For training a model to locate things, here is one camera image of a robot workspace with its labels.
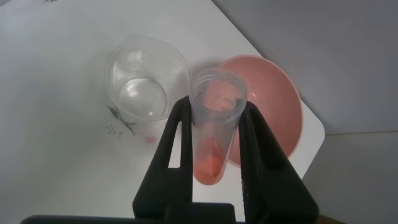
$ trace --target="gray wall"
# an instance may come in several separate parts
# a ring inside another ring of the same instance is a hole
[[[324,124],[303,178],[322,214],[398,223],[398,1],[213,2]]]
[[[398,130],[398,1],[216,0],[325,131]]]

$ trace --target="water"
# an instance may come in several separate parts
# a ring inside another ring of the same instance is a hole
[[[128,79],[119,92],[119,103],[140,118],[162,116],[167,108],[166,92],[151,77]]]

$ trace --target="clear plastic beaker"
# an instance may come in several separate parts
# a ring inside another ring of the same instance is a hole
[[[193,175],[205,185],[221,180],[229,149],[246,106],[244,80],[222,68],[208,68],[195,76],[192,106]]]

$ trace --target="orange liquid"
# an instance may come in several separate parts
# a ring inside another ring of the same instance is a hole
[[[193,163],[193,176],[201,184],[217,184],[224,175],[226,154],[214,138],[199,143],[196,161]]]

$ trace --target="white surface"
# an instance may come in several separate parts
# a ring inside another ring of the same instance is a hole
[[[131,136],[101,99],[106,58],[133,32],[170,43],[194,71],[258,55],[211,1],[14,0],[0,7],[1,223],[38,213],[133,217],[157,145],[143,136],[159,140],[156,127],[164,124]],[[304,133],[290,159],[301,177],[324,137],[303,108]],[[230,202],[244,220],[238,168],[228,165],[217,185],[193,186],[194,201]]]

